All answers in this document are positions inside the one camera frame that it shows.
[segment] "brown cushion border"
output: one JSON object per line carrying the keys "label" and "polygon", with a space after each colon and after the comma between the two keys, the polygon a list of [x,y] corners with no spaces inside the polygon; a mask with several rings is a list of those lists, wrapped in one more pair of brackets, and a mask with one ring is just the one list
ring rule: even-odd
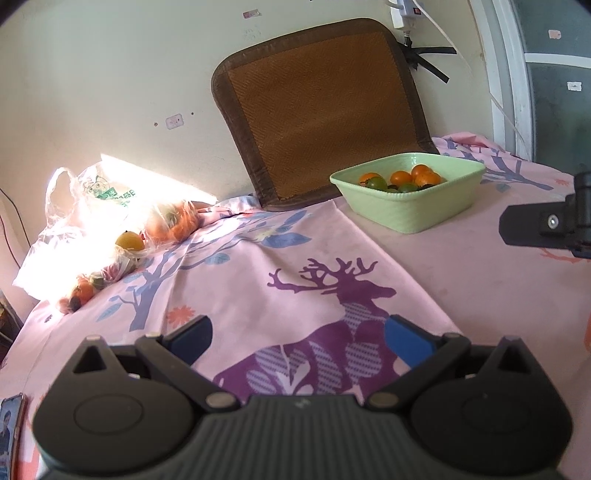
{"label": "brown cushion border", "polygon": [[308,192],[304,195],[296,195],[290,199],[280,200],[271,177],[265,168],[265,164],[259,153],[258,146],[245,118],[242,107],[236,96],[236,92],[229,80],[228,72],[250,62],[266,58],[283,51],[298,48],[323,40],[338,38],[346,35],[364,33],[383,33],[396,63],[402,80],[404,92],[410,105],[418,145],[427,153],[439,153],[433,144],[427,127],[427,121],[423,114],[423,106],[418,96],[410,68],[407,65],[404,54],[393,33],[387,27],[370,18],[355,18],[344,20],[329,25],[308,28],[299,32],[273,38],[258,45],[248,47],[236,52],[221,62],[212,76],[212,94],[221,111],[224,120],[228,124],[230,133],[238,148],[246,171],[251,178],[256,194],[261,205],[266,210],[285,211],[299,207],[305,207],[314,203],[335,198],[340,195],[334,185],[328,185],[320,189]]}

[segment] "white wall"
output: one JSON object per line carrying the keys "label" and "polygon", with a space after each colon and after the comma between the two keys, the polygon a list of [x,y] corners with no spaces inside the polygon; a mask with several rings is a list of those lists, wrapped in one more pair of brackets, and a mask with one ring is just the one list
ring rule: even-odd
{"label": "white wall", "polygon": [[[458,57],[428,56],[452,79],[415,81],[433,135],[492,135],[482,48],[468,0],[424,0]],[[260,17],[242,13],[258,8]],[[111,155],[218,198],[251,191],[210,78],[228,55],[304,28],[356,17],[391,27],[381,0],[28,0],[0,27],[0,186],[30,236],[44,226],[53,170]],[[446,45],[427,21],[415,46]],[[166,117],[185,125],[167,130]]]}

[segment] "power strip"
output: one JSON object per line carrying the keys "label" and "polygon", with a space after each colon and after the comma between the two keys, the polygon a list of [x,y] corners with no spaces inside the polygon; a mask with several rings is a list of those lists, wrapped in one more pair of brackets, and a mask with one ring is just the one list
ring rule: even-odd
{"label": "power strip", "polygon": [[394,28],[397,30],[407,30],[408,20],[425,18],[413,0],[389,0],[387,3],[390,6]]}

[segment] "green bowl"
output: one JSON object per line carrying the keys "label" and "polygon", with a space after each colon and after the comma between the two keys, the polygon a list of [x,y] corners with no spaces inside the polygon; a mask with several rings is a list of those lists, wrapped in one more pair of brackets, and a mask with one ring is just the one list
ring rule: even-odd
{"label": "green bowl", "polygon": [[[358,184],[360,176],[370,171],[388,181],[393,172],[410,172],[418,164],[431,167],[445,182],[411,193],[382,192]],[[469,208],[484,172],[485,166],[473,160],[401,153],[340,170],[330,176],[330,181],[355,213],[400,233],[417,233]]]}

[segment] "sticker on wall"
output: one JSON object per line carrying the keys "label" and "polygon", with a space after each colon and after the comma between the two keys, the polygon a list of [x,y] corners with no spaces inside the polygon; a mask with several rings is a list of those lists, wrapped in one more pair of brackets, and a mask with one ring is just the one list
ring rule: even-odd
{"label": "sticker on wall", "polygon": [[242,14],[242,16],[244,18],[260,17],[261,16],[261,13],[258,11],[258,9],[255,9],[255,10],[250,10],[248,12],[244,12]]}
{"label": "sticker on wall", "polygon": [[566,82],[566,88],[573,92],[580,92],[583,90],[583,84],[581,82]]}
{"label": "sticker on wall", "polygon": [[177,115],[169,116],[166,119],[166,128],[172,130],[173,128],[182,127],[184,125],[183,116],[178,113]]}

